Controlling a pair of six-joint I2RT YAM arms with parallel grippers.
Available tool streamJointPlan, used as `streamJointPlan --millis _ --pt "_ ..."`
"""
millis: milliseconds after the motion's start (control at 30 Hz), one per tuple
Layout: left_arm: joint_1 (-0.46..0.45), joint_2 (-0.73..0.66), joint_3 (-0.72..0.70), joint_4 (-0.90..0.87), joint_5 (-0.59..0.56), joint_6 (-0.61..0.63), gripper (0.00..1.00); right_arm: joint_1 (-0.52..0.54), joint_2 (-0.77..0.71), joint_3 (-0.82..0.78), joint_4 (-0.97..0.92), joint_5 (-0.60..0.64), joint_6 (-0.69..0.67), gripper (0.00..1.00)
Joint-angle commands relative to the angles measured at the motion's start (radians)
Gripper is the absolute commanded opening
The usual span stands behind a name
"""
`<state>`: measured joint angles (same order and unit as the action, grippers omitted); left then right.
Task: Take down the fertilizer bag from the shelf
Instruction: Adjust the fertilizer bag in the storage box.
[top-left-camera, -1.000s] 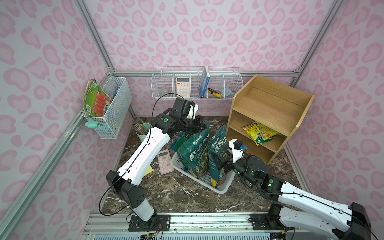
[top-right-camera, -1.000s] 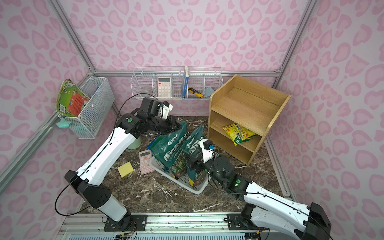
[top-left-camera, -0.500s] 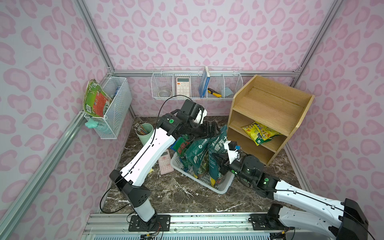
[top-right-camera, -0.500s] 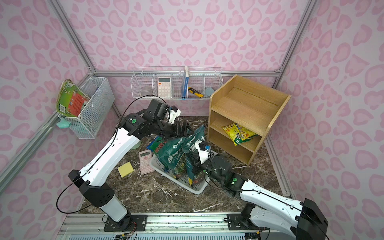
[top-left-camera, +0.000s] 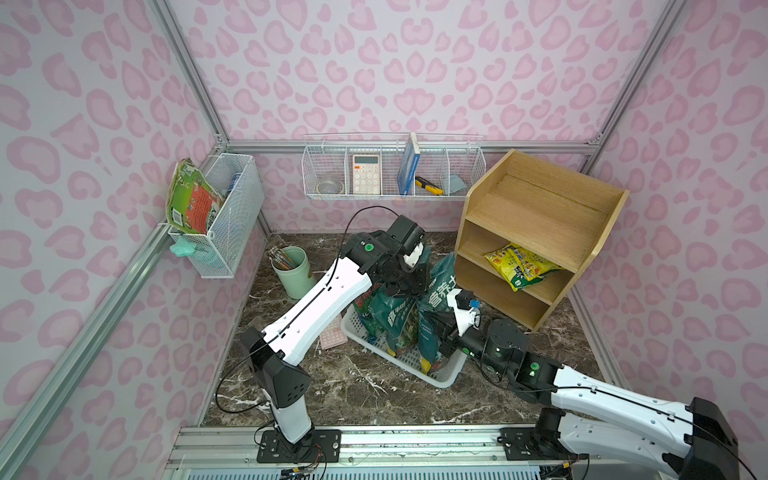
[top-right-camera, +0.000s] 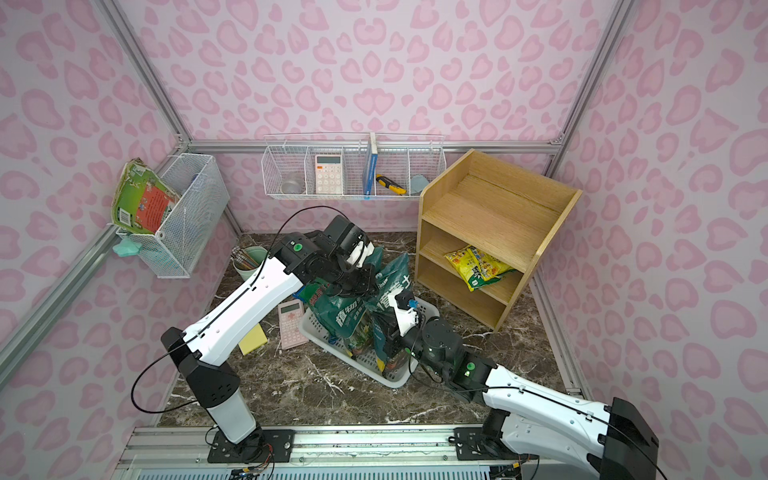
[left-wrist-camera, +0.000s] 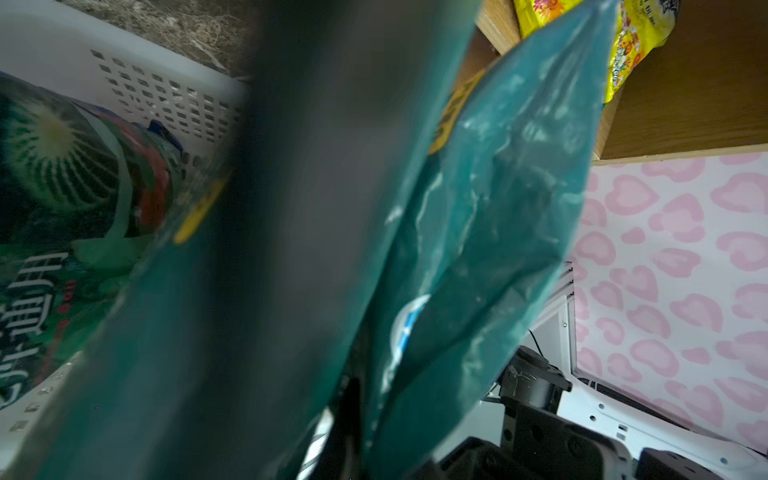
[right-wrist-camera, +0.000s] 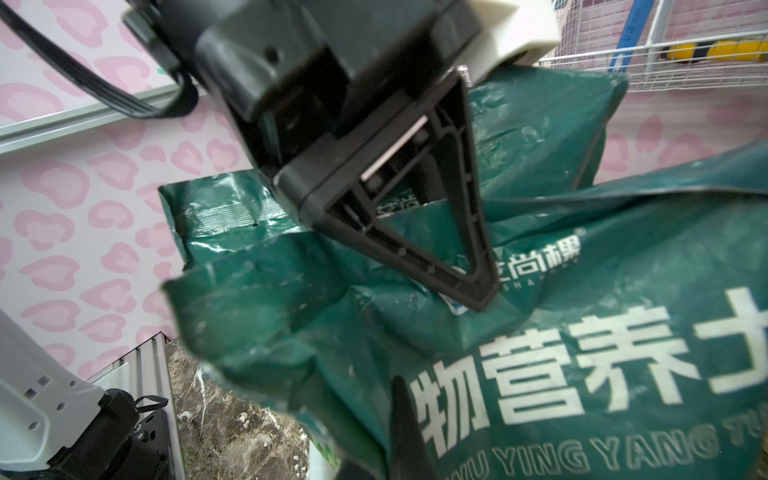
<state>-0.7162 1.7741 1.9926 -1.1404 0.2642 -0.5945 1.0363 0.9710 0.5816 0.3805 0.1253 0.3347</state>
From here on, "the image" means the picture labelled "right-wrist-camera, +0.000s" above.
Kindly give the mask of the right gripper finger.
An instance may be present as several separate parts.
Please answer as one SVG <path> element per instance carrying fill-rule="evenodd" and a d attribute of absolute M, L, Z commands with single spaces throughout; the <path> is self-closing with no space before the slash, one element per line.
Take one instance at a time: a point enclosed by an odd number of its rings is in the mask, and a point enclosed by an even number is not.
<path fill-rule="evenodd" d="M 343 460 L 336 479 L 437 479 L 423 443 L 408 388 L 401 376 L 391 383 L 389 446 L 368 433 L 341 437 Z"/>

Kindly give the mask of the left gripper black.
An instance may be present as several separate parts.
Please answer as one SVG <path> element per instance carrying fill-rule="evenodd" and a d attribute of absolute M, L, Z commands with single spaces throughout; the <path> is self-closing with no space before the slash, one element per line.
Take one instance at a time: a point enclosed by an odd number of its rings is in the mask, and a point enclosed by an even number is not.
<path fill-rule="evenodd" d="M 422 97 L 480 31 L 466 1 L 133 1 L 123 20 L 222 103 L 272 191 L 324 134 Z"/>

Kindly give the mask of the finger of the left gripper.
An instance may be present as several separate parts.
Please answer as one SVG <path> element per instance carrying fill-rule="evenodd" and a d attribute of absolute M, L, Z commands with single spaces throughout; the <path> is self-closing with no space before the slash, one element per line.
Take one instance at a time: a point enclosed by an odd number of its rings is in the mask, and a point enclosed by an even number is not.
<path fill-rule="evenodd" d="M 455 71 L 417 100 L 397 92 L 341 138 L 324 134 L 273 191 L 297 222 L 469 309 L 499 290 Z"/>

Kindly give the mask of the dark green soil bag front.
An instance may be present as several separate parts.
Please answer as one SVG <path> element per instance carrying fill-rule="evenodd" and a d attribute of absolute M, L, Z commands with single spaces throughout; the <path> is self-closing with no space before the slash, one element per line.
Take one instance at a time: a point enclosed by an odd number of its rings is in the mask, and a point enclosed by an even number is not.
<path fill-rule="evenodd" d="M 220 384 L 394 467 L 391 380 L 441 479 L 752 479 L 767 434 L 767 144 L 490 200 L 481 312 L 310 232 L 165 284 Z"/>

